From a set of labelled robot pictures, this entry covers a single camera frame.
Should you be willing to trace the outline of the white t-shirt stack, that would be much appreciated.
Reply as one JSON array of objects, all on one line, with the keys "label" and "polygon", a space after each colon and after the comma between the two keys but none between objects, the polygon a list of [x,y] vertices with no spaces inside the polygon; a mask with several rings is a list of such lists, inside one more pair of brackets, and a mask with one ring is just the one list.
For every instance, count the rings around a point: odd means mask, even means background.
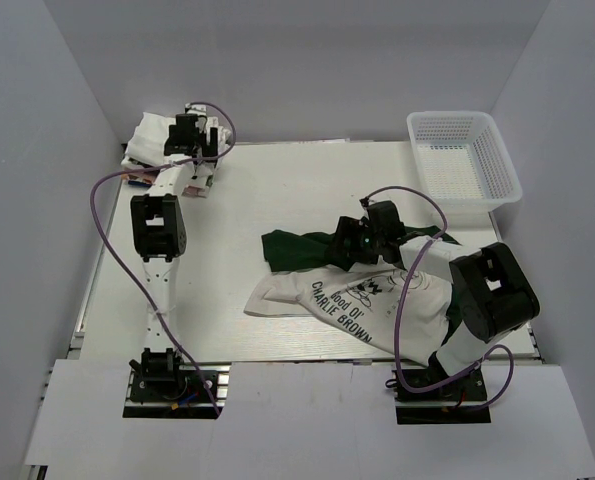
[{"label": "white t-shirt stack", "polygon": [[[156,172],[136,173],[136,170],[164,164],[164,144],[169,137],[169,127],[175,123],[176,120],[172,117],[143,113],[121,161],[123,179],[143,187],[150,187],[155,182]],[[207,197],[222,162],[223,160],[219,159],[200,165],[189,180],[183,195]]]}]

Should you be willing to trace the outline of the white green Charlie Brown t-shirt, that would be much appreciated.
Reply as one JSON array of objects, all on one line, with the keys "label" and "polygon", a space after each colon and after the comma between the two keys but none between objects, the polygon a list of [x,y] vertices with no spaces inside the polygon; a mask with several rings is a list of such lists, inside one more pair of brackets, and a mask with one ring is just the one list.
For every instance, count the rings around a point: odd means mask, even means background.
[{"label": "white green Charlie Brown t-shirt", "polygon": [[[256,317],[312,316],[351,337],[394,353],[394,320],[405,271],[379,261],[349,270],[332,265],[328,233],[274,230],[262,236],[271,272],[250,295],[244,312]],[[400,334],[402,357],[422,365],[444,344],[460,318],[450,284],[415,273]]]}]

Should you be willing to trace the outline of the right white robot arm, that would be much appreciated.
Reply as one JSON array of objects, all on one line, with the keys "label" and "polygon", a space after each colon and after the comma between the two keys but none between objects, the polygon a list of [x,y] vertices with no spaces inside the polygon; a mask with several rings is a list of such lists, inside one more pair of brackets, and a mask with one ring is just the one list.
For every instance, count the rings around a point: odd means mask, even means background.
[{"label": "right white robot arm", "polygon": [[450,284],[460,321],[444,344],[430,354],[428,384],[449,399],[465,385],[497,342],[540,313],[538,298],[510,248],[500,242],[470,248],[447,242],[444,229],[430,235],[400,220],[389,200],[361,200],[364,215],[339,218],[326,256],[335,263],[376,265],[380,260],[405,271],[394,320],[395,362],[401,364],[400,330],[415,273]]}]

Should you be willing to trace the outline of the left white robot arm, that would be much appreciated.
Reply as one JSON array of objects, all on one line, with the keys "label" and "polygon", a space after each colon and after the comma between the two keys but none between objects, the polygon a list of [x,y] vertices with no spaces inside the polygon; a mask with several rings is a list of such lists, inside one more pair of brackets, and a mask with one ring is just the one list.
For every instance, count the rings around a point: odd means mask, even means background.
[{"label": "left white robot arm", "polygon": [[174,118],[145,113],[128,142],[122,166],[130,180],[143,180],[148,186],[145,193],[133,196],[130,213],[134,247],[155,302],[147,305],[145,339],[145,349],[152,354],[178,350],[168,334],[177,332],[175,283],[187,245],[180,197],[207,196],[219,168],[214,162],[166,166],[215,154],[222,146],[219,121],[202,104],[188,104]]}]

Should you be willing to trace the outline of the white table board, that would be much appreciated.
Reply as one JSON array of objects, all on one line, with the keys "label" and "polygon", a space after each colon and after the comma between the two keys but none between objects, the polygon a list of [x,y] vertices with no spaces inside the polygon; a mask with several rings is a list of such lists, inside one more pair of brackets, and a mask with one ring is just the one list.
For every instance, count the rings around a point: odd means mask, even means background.
[{"label": "white table board", "polygon": [[[261,235],[333,232],[339,216],[358,218],[359,199],[390,185],[421,190],[410,142],[238,145],[226,156],[207,198],[182,197],[189,245],[177,280],[176,338],[201,363],[390,360],[392,355],[310,317],[244,313],[268,273]],[[143,278],[129,203],[140,189],[109,181],[116,205],[108,237]],[[104,252],[85,315],[80,360],[128,366],[146,335],[146,300]]]}]

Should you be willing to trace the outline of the white plastic mesh basket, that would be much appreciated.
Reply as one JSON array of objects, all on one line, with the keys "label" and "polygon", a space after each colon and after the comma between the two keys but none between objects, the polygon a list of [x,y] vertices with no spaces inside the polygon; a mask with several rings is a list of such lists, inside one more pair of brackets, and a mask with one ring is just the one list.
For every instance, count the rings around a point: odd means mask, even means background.
[{"label": "white plastic mesh basket", "polygon": [[514,165],[489,114],[414,112],[407,128],[422,189],[445,213],[486,214],[521,200]]}]

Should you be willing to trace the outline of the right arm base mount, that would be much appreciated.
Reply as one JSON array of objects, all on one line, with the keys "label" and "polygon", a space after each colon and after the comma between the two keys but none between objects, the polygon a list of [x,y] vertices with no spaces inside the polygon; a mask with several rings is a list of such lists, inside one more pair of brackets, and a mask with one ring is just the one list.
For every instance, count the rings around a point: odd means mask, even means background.
[{"label": "right arm base mount", "polygon": [[425,393],[411,393],[393,374],[385,388],[394,394],[398,425],[474,425],[490,424],[488,400],[480,370],[449,385]]}]

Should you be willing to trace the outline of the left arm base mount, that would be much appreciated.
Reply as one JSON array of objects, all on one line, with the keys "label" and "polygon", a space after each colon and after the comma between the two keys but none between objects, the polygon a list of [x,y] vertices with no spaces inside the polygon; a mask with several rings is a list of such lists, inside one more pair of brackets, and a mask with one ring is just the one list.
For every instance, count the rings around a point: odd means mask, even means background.
[{"label": "left arm base mount", "polygon": [[225,406],[227,365],[196,369],[169,348],[146,349],[129,366],[122,413],[127,419],[215,420]]}]

